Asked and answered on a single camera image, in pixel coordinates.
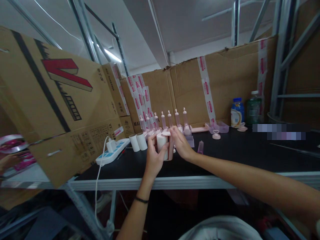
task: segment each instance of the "power strip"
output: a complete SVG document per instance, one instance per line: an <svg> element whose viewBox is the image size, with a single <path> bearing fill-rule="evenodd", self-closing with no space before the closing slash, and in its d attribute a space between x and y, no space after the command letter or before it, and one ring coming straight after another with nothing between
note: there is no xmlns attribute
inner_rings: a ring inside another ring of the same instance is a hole
<svg viewBox="0 0 320 240"><path fill-rule="evenodd" d="M113 162L117 156L122 152L122 150L130 143L129 138L121 139L116 142L116 150L114 152L109 153L109 151L105 151L96 159L96 163L98 165L105 165Z"/></svg>

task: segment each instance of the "ceiling light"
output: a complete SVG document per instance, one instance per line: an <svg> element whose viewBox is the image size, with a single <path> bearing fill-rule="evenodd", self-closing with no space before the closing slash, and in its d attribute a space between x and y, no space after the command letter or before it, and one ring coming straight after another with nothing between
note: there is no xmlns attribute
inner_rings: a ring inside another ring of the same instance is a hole
<svg viewBox="0 0 320 240"><path fill-rule="evenodd" d="M104 49L104 51L110 56L112 57L114 60L118 61L118 62L122 62L119 58L117 58L115 55L113 55L111 52L109 52L107 49Z"/></svg>

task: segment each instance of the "ceiling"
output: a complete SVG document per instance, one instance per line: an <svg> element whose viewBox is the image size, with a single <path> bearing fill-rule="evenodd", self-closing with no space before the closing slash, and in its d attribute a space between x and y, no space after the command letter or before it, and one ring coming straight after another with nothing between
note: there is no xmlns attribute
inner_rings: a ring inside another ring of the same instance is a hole
<svg viewBox="0 0 320 240"><path fill-rule="evenodd" d="M153 0L166 50L177 52L231 36L231 12L207 21L201 19L231 8L233 2L233 0ZM261 6L262 1L240 8L240 32L253 29ZM275 2L271 1L261 26L272 22L274 8Z"/></svg>
<svg viewBox="0 0 320 240"><path fill-rule="evenodd" d="M89 59L67 0L20 2L62 49ZM165 67L169 51L179 52L231 35L230 12L207 21L201 19L230 8L233 0L85 0L85 3L109 28L111 22L115 23L129 72L150 71L150 66L153 69ZM241 7L240 32L253 28L261 5L262 1ZM272 21L274 5L271 0L262 25ZM103 47L120 58L112 35L90 13L88 16ZM6 0L0 1L0 25L44 41Z"/></svg>

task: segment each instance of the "white cylindrical roll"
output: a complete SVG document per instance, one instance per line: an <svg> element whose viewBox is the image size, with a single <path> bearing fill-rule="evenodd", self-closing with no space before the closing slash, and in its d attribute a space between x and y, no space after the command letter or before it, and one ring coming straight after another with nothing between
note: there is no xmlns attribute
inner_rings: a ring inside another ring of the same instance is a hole
<svg viewBox="0 0 320 240"><path fill-rule="evenodd" d="M139 147L138 140L137 140L137 135L136 134L132 134L132 135L129 136L129 139L130 139L133 151L134 152L140 151L140 147Z"/></svg>
<svg viewBox="0 0 320 240"><path fill-rule="evenodd" d="M139 144L139 147L140 147L140 150L146 150L148 148L148 145L147 145L147 142L146 142L146 139L143 135L143 133L138 133L137 134L137 140L138 140L138 144Z"/></svg>
<svg viewBox="0 0 320 240"><path fill-rule="evenodd" d="M162 147L168 142L168 137L163 136L161 133L157 135L157 146L158 146L158 153L161 151ZM168 150L164 155L164 160L168 160Z"/></svg>

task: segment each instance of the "black bracelet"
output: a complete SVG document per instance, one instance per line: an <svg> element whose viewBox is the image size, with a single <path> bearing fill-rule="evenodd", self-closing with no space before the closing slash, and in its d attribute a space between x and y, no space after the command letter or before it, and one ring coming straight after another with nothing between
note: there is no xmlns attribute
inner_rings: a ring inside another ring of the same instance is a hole
<svg viewBox="0 0 320 240"><path fill-rule="evenodd" d="M134 197L135 200L138 200L139 202L142 202L142 203L148 203L149 200L143 200L141 198L138 198L137 196Z"/></svg>

